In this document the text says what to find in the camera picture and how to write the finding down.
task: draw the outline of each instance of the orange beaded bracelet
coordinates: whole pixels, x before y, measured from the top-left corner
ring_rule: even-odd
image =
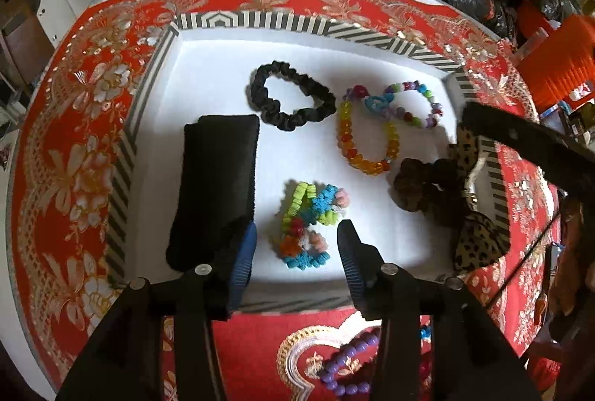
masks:
[[[367,89],[363,85],[355,85],[352,89],[347,89],[343,96],[343,102],[339,106],[338,114],[338,139],[339,147],[347,158],[349,164],[356,169],[370,176],[377,176],[390,170],[390,164],[399,154],[399,135],[395,125],[391,122],[385,122],[385,130],[389,140],[386,146],[386,156],[381,161],[368,161],[364,156],[358,153],[353,143],[351,130],[351,108],[353,100],[363,99],[369,96]]]

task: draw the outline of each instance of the orange object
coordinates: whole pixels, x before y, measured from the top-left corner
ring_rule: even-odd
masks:
[[[547,18],[529,0],[521,0],[517,7],[517,28],[526,39],[531,38],[540,28],[548,35],[554,32]]]
[[[595,20],[570,15],[518,66],[539,113],[595,77]]]

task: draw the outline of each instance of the white tray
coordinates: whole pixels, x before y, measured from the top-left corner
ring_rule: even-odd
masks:
[[[319,269],[288,269],[271,246],[280,236],[285,199],[293,193],[296,181],[345,188],[352,198],[347,217],[362,241],[375,245],[385,261],[419,278],[450,274],[451,233],[421,213],[398,208],[391,198],[391,184],[403,158],[434,161],[446,155],[448,143],[456,141],[455,111],[463,106],[469,89],[464,74],[448,58],[398,38],[367,35],[361,27],[324,19],[276,15],[188,14],[178,17],[177,25],[172,23],[162,36],[121,144],[117,169],[123,174],[117,174],[115,181],[130,176],[131,185],[127,208],[117,194],[112,206],[118,203],[119,207],[110,208],[108,240],[121,248],[110,250],[108,257],[121,257],[120,250],[126,254],[125,259],[117,259],[125,271],[112,275],[124,281],[144,276],[151,282],[179,275],[167,265],[165,249],[177,209],[183,127],[202,115],[258,113],[249,106],[246,91],[258,66],[273,60],[289,62],[298,72],[329,87],[337,105],[345,90],[355,84],[380,95],[389,84],[419,80],[441,102],[444,117],[432,130],[397,123],[399,157],[390,173],[377,177],[353,169],[341,155],[337,115],[294,132],[261,122],[255,193],[258,246],[243,310],[301,311],[349,303],[336,227],[320,228],[331,259]],[[311,99],[288,82],[271,77],[267,87],[285,112],[312,105]],[[400,93],[397,100],[419,117],[429,113],[429,104],[419,93]],[[356,147],[366,158],[384,157],[382,123],[363,106],[354,107],[353,130]],[[494,219],[486,170],[475,184],[480,210]]]

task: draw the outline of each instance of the beaded bracelet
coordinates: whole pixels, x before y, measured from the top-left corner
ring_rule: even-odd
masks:
[[[347,89],[347,93],[343,96],[343,102],[339,106],[338,137],[341,151],[349,164],[367,175],[377,176],[390,170],[390,163],[399,154],[399,135],[391,122],[385,122],[388,139],[385,158],[372,162],[364,159],[364,156],[358,153],[353,143],[351,109],[355,99],[365,99],[369,96],[367,88],[363,85],[355,85],[352,89]]]
[[[306,96],[320,99],[322,105],[316,109],[300,109],[291,115],[281,112],[281,102],[270,99],[268,89],[264,85],[271,74],[281,75],[299,85]],[[297,73],[296,69],[292,69],[288,63],[276,60],[258,67],[254,81],[250,85],[250,99],[252,104],[262,111],[262,120],[277,126],[282,131],[294,131],[296,127],[303,126],[308,121],[320,122],[337,111],[335,96],[328,87],[319,84],[306,74]]]
[[[431,327],[422,326],[419,330],[419,337],[422,341],[429,341],[431,338]],[[341,346],[339,351],[332,356],[332,359],[324,363],[324,369],[318,371],[318,378],[328,389],[336,396],[344,394],[369,393],[370,383],[360,382],[359,384],[339,384],[335,380],[341,366],[347,363],[347,359],[354,357],[358,352],[364,352],[369,347],[377,347],[380,343],[380,329],[376,328],[371,333],[364,333],[358,339],[353,339],[350,343]]]
[[[302,210],[306,197],[308,207]],[[308,231],[310,225],[320,222],[334,225],[349,206],[346,191],[327,185],[316,195],[316,185],[301,182],[293,193],[291,206],[282,219],[284,237],[279,246],[284,263],[289,268],[305,270],[318,268],[329,260],[328,244],[322,235]]]
[[[414,116],[412,113],[407,112],[405,108],[396,108],[391,109],[388,107],[388,110],[391,111],[392,115],[394,115],[397,119],[405,121],[411,126],[416,126],[419,128],[434,128],[438,125],[438,117],[442,117],[442,104],[439,104],[435,101],[434,94],[426,84],[420,84],[419,81],[415,82],[403,82],[402,84],[392,84],[389,85],[385,89],[385,98],[388,99],[388,102],[392,102],[395,94],[406,91],[406,90],[417,90],[422,96],[424,96],[431,106],[431,111],[428,114],[428,117],[425,120],[425,123],[419,118]]]

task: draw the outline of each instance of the red tablecloth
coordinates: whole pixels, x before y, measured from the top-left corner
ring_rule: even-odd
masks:
[[[536,118],[506,46],[446,6],[413,0],[112,0],[91,7],[49,65],[13,170],[13,290],[32,351],[56,387],[117,298],[106,281],[104,241],[115,145],[163,27],[180,12],[255,9],[324,15],[423,42],[464,65],[482,102]],[[512,246],[497,264],[470,275],[468,285],[481,302],[495,294],[547,222],[535,166],[506,147],[498,146],[498,156]],[[537,331],[533,309],[542,264],[538,248],[490,312],[519,354]]]

